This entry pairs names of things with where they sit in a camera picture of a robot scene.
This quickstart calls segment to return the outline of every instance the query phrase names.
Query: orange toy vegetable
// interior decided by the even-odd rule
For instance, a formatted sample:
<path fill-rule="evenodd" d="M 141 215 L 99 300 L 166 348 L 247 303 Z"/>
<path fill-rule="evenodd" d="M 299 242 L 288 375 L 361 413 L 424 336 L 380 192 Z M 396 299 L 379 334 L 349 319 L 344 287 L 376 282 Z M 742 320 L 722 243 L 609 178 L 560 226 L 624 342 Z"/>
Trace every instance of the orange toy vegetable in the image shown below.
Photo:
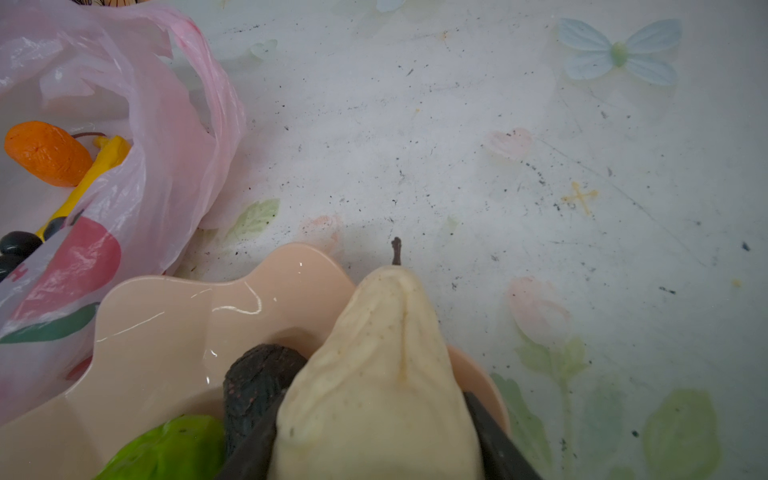
<path fill-rule="evenodd" d="M 5 135 L 5 153 L 30 174 L 56 187 L 76 187 L 91 168 L 91 154 L 59 127 L 28 121 Z"/>

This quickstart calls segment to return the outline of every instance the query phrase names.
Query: peach-colored tray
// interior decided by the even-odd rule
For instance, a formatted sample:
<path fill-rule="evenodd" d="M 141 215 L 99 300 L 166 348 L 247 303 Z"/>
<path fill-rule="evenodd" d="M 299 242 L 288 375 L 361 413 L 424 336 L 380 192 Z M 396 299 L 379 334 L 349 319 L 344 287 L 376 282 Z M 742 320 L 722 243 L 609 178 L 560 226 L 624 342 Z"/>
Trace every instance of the peach-colored tray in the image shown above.
<path fill-rule="evenodd" d="M 116 286 L 98 310 L 91 367 L 67 392 L 0 428 L 4 478 L 85 480 L 120 447 L 182 413 L 223 415 L 224 374 L 259 343 L 311 355 L 354 284 L 314 247 L 291 243 L 229 283 L 145 276 Z M 508 433 L 501 396 L 456 348 L 458 384 Z"/>

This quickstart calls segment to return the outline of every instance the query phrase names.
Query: printed butterfly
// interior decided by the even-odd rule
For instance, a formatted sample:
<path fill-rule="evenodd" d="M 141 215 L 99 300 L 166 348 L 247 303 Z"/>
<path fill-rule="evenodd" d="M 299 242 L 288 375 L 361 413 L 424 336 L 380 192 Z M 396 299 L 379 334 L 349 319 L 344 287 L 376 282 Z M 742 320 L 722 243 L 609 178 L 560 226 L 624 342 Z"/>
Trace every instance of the printed butterfly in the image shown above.
<path fill-rule="evenodd" d="M 671 65 L 647 54 L 667 50 L 680 43 L 680 20 L 654 22 L 627 41 L 614 44 L 591 26 L 572 18 L 562 18 L 558 29 L 560 41 L 585 52 L 565 61 L 565 73 L 574 80 L 591 80 L 607 74 L 614 67 L 625 67 L 630 73 L 654 85 L 677 83 L 677 72 Z"/>

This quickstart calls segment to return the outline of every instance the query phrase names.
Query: white table surface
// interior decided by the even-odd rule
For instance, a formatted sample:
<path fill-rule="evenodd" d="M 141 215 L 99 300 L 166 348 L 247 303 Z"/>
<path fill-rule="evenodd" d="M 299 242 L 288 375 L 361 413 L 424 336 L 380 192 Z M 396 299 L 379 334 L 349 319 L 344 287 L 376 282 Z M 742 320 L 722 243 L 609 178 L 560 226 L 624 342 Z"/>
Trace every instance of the white table surface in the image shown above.
<path fill-rule="evenodd" d="M 400 236 L 545 478 L 768 476 L 768 4 L 173 3 L 250 126 L 180 276 L 300 240 L 357 282 Z M 569 79 L 562 18 L 611 41 L 679 18 L 654 55 L 677 85 Z"/>

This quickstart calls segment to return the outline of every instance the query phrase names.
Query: lime green toy fruit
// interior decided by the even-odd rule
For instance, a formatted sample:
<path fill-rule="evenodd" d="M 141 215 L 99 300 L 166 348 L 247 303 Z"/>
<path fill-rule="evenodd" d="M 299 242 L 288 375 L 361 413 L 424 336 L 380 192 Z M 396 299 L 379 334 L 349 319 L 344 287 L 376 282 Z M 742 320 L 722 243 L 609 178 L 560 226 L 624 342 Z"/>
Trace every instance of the lime green toy fruit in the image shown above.
<path fill-rule="evenodd" d="M 212 480 L 223 464 L 221 422 L 182 415 L 120 449 L 94 480 Z"/>

